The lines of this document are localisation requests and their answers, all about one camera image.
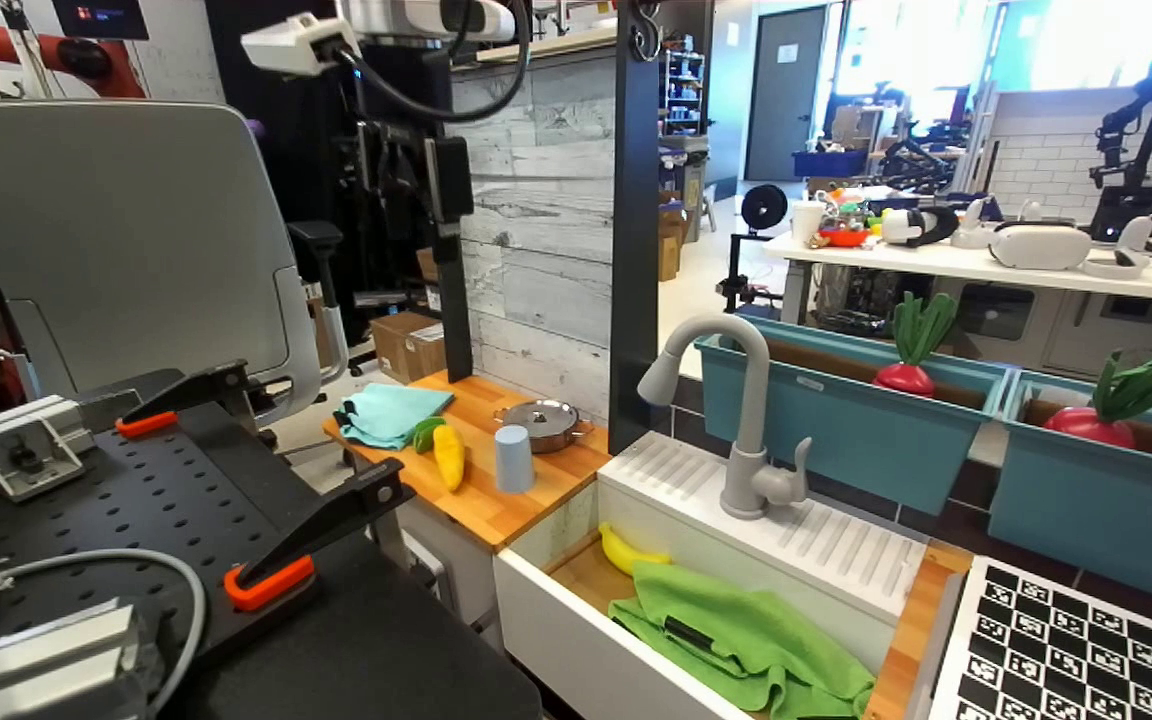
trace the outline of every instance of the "monitor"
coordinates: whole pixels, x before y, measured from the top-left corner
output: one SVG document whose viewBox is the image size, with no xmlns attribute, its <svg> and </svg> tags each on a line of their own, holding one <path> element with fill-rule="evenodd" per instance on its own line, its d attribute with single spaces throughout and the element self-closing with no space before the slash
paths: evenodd
<svg viewBox="0 0 1152 720">
<path fill-rule="evenodd" d="M 253 129 L 232 106 L 0 103 L 0 287 L 44 392 L 321 359 L 292 241 Z"/>
</svg>

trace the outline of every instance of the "shelf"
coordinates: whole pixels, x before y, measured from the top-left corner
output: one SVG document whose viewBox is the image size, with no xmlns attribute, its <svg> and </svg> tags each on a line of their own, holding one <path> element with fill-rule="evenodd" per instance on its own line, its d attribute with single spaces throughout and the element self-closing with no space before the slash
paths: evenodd
<svg viewBox="0 0 1152 720">
<path fill-rule="evenodd" d="M 537 40 L 537 45 L 532 45 L 532 60 L 541 60 L 541 54 L 574 54 L 574 50 L 595 50 L 595 47 L 613 47 L 613 45 L 616 45 L 616 26 L 546 34 L 546 40 Z M 521 47 L 507 45 L 507 47 L 486 47 L 486 50 L 479 50 L 477 60 L 479 60 L 479 64 L 507 64 L 507 60 L 517 60 L 517 54 L 521 54 Z"/>
</svg>

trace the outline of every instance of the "green towel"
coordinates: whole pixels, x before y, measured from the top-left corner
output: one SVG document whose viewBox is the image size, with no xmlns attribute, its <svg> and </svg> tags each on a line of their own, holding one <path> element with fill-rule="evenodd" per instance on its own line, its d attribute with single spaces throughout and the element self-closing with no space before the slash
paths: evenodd
<svg viewBox="0 0 1152 720">
<path fill-rule="evenodd" d="M 743 713 L 777 720 L 860 717 L 871 670 L 770 591 L 671 562 L 640 562 L 613 621 Z"/>
<path fill-rule="evenodd" d="M 448 392 L 375 378 L 342 399 L 341 432 L 372 447 L 407 447 L 418 421 L 443 411 Z"/>
</svg>

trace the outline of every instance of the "white sink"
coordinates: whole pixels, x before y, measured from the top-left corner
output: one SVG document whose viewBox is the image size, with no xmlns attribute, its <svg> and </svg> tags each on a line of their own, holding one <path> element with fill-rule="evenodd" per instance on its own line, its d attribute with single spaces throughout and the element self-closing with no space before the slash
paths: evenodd
<svg viewBox="0 0 1152 720">
<path fill-rule="evenodd" d="M 656 432 L 606 459 L 587 490 L 490 559 L 503 646 L 583 717 L 743 717 L 550 574 L 613 520 L 679 566 L 784 596 L 875 670 L 922 541 L 823 498 L 734 520 L 718 509 L 718 489 L 718 457 Z"/>
</svg>

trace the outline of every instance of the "gray faucet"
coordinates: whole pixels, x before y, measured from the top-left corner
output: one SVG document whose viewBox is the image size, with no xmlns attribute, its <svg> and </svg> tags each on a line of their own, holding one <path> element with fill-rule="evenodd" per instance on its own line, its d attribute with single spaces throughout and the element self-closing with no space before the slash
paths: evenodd
<svg viewBox="0 0 1152 720">
<path fill-rule="evenodd" d="M 726 450 L 726 480 L 723 480 L 723 513 L 740 517 L 740 520 L 755 520 L 765 517 L 765 505 L 793 505 L 808 496 L 808 450 L 812 450 L 812 435 L 804 435 L 796 444 L 796 471 L 770 466 L 765 465 L 767 447 L 765 447 L 765 421 L 767 421 L 767 366 L 770 366 L 770 352 L 767 339 L 758 334 L 758 327 L 751 327 L 740 315 L 717 315 L 717 320 L 686 320 L 679 323 L 666 339 L 663 352 L 656 356 L 656 363 L 645 372 L 640 378 L 640 394 L 646 405 L 666 405 L 674 392 L 674 377 L 679 377 L 679 359 L 685 348 L 696 334 L 731 334 L 746 363 L 743 363 L 743 394 L 740 394 L 740 427 Z"/>
</svg>

